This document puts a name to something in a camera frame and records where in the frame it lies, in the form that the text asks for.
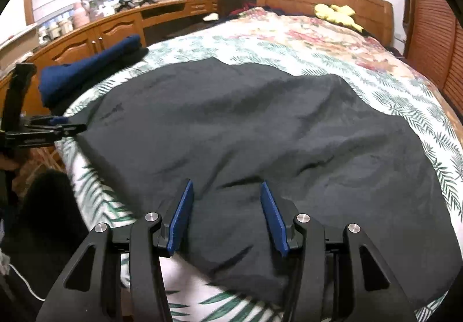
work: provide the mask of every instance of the floral blanket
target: floral blanket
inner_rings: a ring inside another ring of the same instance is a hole
[[[66,111],[84,109],[131,78],[176,62],[215,57],[229,65],[255,62],[277,67],[295,76],[341,76],[372,108],[402,116],[420,138],[423,150],[438,176],[442,196],[463,248],[463,150],[451,113],[440,104],[429,81],[388,53],[376,40],[319,19],[278,16],[261,8],[241,18],[195,34],[150,46],[143,61],[114,74],[85,92]],[[85,223],[112,227],[134,221],[117,201],[77,143],[65,138],[56,143],[73,185]],[[128,285],[129,258],[122,258],[122,281]],[[281,319],[281,308],[246,295],[214,286],[178,255],[161,258],[164,284],[175,321],[259,322]],[[445,295],[416,311],[425,321]]]

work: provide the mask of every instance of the green leaf pattern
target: green leaf pattern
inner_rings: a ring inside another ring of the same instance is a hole
[[[164,65],[210,57],[229,65],[245,62],[270,65],[301,78],[338,75],[369,106],[388,115],[399,115],[408,122],[420,138],[425,154],[436,171],[455,231],[463,232],[463,151],[448,118],[423,81],[370,71],[319,51],[295,51],[285,45],[252,36],[226,37],[221,31],[220,26],[217,26],[202,31],[201,35],[183,36],[152,45],[142,61],[86,91],[69,107],[65,115],[72,116],[80,112],[89,102],[131,78],[149,71],[156,72],[157,68]],[[131,212],[117,201],[114,191],[104,184],[75,140],[64,138],[56,146],[66,165],[78,206],[89,229],[99,222],[118,227],[134,221]],[[458,237],[458,240],[462,242],[463,237]],[[128,286],[130,276],[127,254],[123,255],[121,265],[121,280]],[[188,298],[185,296],[187,291],[180,290],[168,296],[174,320],[242,322],[246,319],[260,322],[280,319],[281,311],[271,305],[209,286],[206,280],[203,284],[200,287],[213,289],[216,294],[204,297],[205,293],[198,291],[194,292],[197,294],[196,298],[191,295]],[[444,296],[418,310],[417,319],[424,322],[443,298]]]

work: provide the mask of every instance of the folded blue fabric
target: folded blue fabric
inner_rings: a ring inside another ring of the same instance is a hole
[[[110,62],[141,47],[140,36],[126,37],[92,57],[72,64],[49,66],[42,70],[38,89],[45,107],[57,104],[66,94],[85,82]]]

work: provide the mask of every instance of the wooden desk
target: wooden desk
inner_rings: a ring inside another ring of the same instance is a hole
[[[69,64],[90,57],[133,34],[139,34],[142,46],[146,46],[144,28],[216,11],[217,0],[166,1],[122,11],[60,37],[28,60],[36,65],[37,74],[32,78],[26,94],[23,112],[27,115],[49,114],[49,110],[42,105],[38,90],[40,73],[44,67]],[[0,81],[0,111],[3,111],[10,78],[6,76]]]

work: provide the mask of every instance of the wooden wardrobe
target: wooden wardrobe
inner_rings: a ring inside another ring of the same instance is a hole
[[[463,30],[445,0],[413,0],[404,56],[463,113]]]

